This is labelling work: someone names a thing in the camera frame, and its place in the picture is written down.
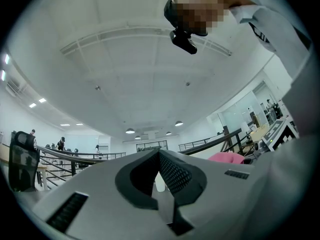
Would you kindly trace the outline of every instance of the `wooden table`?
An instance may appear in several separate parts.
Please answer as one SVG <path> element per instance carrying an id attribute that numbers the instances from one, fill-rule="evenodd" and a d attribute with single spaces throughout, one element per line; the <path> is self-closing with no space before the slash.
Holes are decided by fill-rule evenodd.
<path id="1" fill-rule="evenodd" d="M 0 162 L 2 162 L 6 166 L 9 166 L 9 150 L 10 148 L 8 146 L 0 144 Z M 41 172 L 42 174 L 44 190 L 48 190 L 46 169 L 46 165 L 40 162 L 38 163 L 38 168 L 36 169 L 36 171 Z"/>

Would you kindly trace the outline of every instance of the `pink bag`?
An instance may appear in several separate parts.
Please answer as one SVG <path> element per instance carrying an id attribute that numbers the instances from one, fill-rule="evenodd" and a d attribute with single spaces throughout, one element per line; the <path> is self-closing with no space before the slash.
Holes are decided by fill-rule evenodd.
<path id="1" fill-rule="evenodd" d="M 208 160 L 229 164 L 243 164 L 245 157 L 237 153 L 219 152 L 210 156 Z"/>

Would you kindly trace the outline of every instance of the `black mesh panel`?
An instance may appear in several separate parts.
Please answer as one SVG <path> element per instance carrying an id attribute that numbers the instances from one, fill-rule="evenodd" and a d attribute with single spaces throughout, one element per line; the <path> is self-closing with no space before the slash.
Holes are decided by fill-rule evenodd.
<path id="1" fill-rule="evenodd" d="M 160 155 L 160 173 L 172 194 L 182 190 L 191 180 L 192 175 L 186 169 Z"/>

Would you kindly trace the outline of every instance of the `ceiling light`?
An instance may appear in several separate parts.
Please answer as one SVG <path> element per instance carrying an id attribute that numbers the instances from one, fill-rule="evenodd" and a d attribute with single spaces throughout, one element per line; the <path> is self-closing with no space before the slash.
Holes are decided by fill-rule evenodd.
<path id="1" fill-rule="evenodd" d="M 184 123 L 181 121 L 176 121 L 175 126 L 182 126 Z"/>
<path id="2" fill-rule="evenodd" d="M 5 55 L 5 59 L 4 59 L 5 64 L 8 64 L 8 63 L 9 63 L 9 59 L 10 59 L 9 55 L 6 54 L 6 55 Z"/>
<path id="3" fill-rule="evenodd" d="M 132 128 L 129 128 L 128 130 L 125 131 L 126 134 L 134 134 L 135 130 Z"/>
<path id="4" fill-rule="evenodd" d="M 1 70 L 1 80 L 4 81 L 6 80 L 6 71 Z"/>

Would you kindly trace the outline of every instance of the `person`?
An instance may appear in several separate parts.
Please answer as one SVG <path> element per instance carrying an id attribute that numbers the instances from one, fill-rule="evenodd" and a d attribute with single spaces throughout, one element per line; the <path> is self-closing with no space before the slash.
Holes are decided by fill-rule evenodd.
<path id="1" fill-rule="evenodd" d="M 36 130 L 32 129 L 32 131 L 30 132 L 30 135 L 35 136 L 35 133 L 36 133 Z M 34 146 L 34 148 L 37 147 L 36 137 L 34 137 L 34 139 L 33 139 L 33 146 Z"/>
<path id="2" fill-rule="evenodd" d="M 275 112 L 273 105 L 270 102 L 270 99 L 266 100 L 266 104 L 267 104 L 268 110 L 270 112 L 272 122 L 276 121 L 277 120 L 276 112 Z"/>
<path id="3" fill-rule="evenodd" d="M 56 145 L 56 149 L 66 151 L 65 142 L 66 142 L 65 137 L 61 137 L 60 141 Z"/>
<path id="4" fill-rule="evenodd" d="M 292 79 L 309 55 L 309 34 L 286 0 L 168 0 L 164 16 L 175 27 L 198 36 L 223 21 L 228 10 L 248 23 L 258 41 L 275 53 Z"/>
<path id="5" fill-rule="evenodd" d="M 99 156 L 99 159 L 102 159 L 102 155 L 100 154 L 100 152 L 99 152 L 99 145 L 96 145 L 95 146 L 95 153 L 96 154 L 98 154 L 98 156 Z"/>

